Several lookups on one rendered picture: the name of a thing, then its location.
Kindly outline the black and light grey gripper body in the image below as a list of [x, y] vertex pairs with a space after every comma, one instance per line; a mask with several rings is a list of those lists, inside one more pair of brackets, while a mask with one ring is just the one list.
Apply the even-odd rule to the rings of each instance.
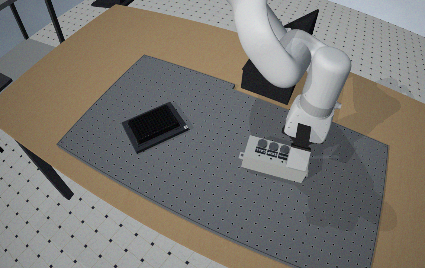
[[[334, 111], [327, 117], [318, 118], [306, 113], [300, 105], [300, 96], [294, 99], [289, 113], [286, 117], [284, 132], [292, 137], [296, 137], [298, 123], [305, 124], [311, 127], [310, 140], [316, 144], [321, 144], [325, 141], [329, 129], [332, 124]], [[324, 119], [324, 120], [323, 120]]]

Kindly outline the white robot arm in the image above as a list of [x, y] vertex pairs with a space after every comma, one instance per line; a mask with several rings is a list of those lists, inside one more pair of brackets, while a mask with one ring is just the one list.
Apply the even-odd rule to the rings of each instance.
[[[339, 95], [351, 71], [351, 60], [302, 29], [285, 28], [267, 0], [226, 0], [233, 9], [238, 38], [258, 71], [274, 86], [289, 88], [308, 73], [300, 96], [313, 117], [341, 109]], [[286, 167], [305, 171], [309, 162], [311, 127], [298, 123]]]

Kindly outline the light grey button panel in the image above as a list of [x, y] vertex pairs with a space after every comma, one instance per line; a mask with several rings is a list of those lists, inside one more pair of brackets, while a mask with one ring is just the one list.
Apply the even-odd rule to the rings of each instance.
[[309, 174], [309, 163], [305, 171], [286, 167], [289, 151], [289, 145], [250, 135], [245, 152], [238, 158], [243, 159], [243, 168], [302, 183]]

